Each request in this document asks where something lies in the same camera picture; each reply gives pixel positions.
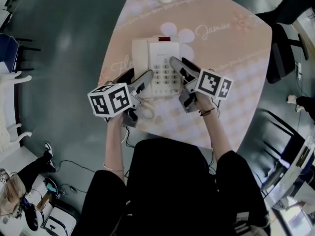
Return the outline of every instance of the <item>flower pattern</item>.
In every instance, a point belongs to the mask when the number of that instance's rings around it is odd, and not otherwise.
[[[187,43],[191,43],[195,39],[195,34],[190,29],[182,29],[177,34],[177,27],[174,23],[167,22],[161,25],[161,32],[166,37],[179,37],[180,45],[181,45],[181,57],[187,58],[190,61],[194,59],[193,49],[187,45]]]
[[[234,14],[234,22],[232,22],[232,25],[237,28],[237,30],[240,30],[243,33],[246,33],[252,29],[250,26],[250,19],[249,16],[244,16],[242,13],[238,14],[235,11]]]

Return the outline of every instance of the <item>shoe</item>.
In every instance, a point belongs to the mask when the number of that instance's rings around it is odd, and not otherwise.
[[[296,109],[295,110],[296,110],[297,113],[300,112],[303,109],[304,109],[303,106],[296,105]]]
[[[287,103],[289,104],[296,104],[296,96],[295,95],[289,95],[286,99]]]
[[[45,153],[50,153],[51,156],[53,157],[53,150],[51,148],[51,145],[48,142],[45,142]],[[51,172],[56,172],[56,168],[55,168],[52,160],[50,160],[48,162],[48,164],[52,167]]]

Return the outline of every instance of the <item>white telephone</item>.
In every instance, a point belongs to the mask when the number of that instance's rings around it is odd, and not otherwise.
[[[170,58],[180,58],[178,37],[153,37],[132,41],[132,62],[135,77],[153,70],[151,87],[143,92],[142,97],[165,97],[180,94],[181,77],[170,65]]]

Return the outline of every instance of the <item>black chair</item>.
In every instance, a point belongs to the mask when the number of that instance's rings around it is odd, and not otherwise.
[[[267,80],[273,84],[294,71],[295,60],[291,45],[301,47],[305,60],[309,59],[306,45],[298,34],[299,40],[288,39],[283,27],[277,23],[290,25],[304,11],[314,6],[315,0],[283,0],[278,7],[257,16],[272,28],[272,47],[267,71]]]
[[[283,121],[281,118],[276,116],[270,111],[267,111],[276,121],[278,121],[282,126],[277,123],[272,122],[276,127],[282,130],[284,133],[289,135],[291,138],[287,145],[285,146],[283,152],[279,152],[268,142],[264,141],[264,144],[267,145],[273,152],[275,152],[282,160],[292,164],[298,153],[300,152],[305,139],[300,136],[298,132],[295,131],[289,124]],[[282,174],[284,174],[287,169],[280,163],[279,158],[275,157],[272,153],[264,150],[268,155],[270,155],[274,160],[276,160],[276,166],[274,171],[268,176],[268,179],[262,184],[261,191],[266,191],[272,185],[275,185],[279,180]]]

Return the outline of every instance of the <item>floor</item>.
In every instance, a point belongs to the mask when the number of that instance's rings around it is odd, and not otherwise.
[[[267,0],[234,0],[253,13],[274,8]],[[19,3],[13,2],[11,10]],[[32,131],[24,139],[25,146],[40,156],[44,142],[54,150],[54,162],[73,160],[93,170],[102,169],[106,138],[106,123],[91,114],[87,92],[98,82],[107,45],[125,0],[23,0],[5,33],[30,38],[30,45],[41,48],[40,53],[29,52],[24,68],[33,76],[31,83],[20,87],[20,118],[23,129]],[[291,26],[288,35],[297,39]],[[305,61],[300,50],[294,48],[297,62],[303,65],[303,91],[312,95],[314,61]],[[295,74],[292,73],[275,85],[266,83],[257,111],[238,150],[253,171],[263,179],[274,161],[263,153],[262,140],[269,140],[278,149],[286,137],[266,121],[262,111],[268,109],[306,136],[312,128],[308,114],[297,114],[294,106],[286,104],[288,94],[300,95]],[[151,135],[132,130],[129,140],[136,144]],[[209,151],[203,154],[211,160]],[[128,169],[133,150],[123,146],[125,169]],[[54,178],[86,191],[93,174],[65,162]],[[81,210],[85,194],[68,190],[64,200]]]

